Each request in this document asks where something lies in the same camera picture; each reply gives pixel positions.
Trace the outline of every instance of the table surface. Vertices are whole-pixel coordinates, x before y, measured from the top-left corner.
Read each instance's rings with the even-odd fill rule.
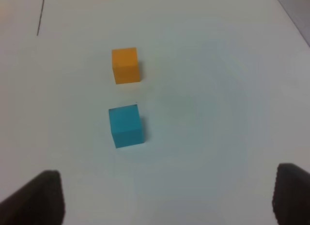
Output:
[[[310,170],[310,48],[277,0],[0,0],[0,199],[61,172],[65,225],[275,225]],[[111,50],[142,81],[116,85]],[[146,142],[115,149],[108,109]]]

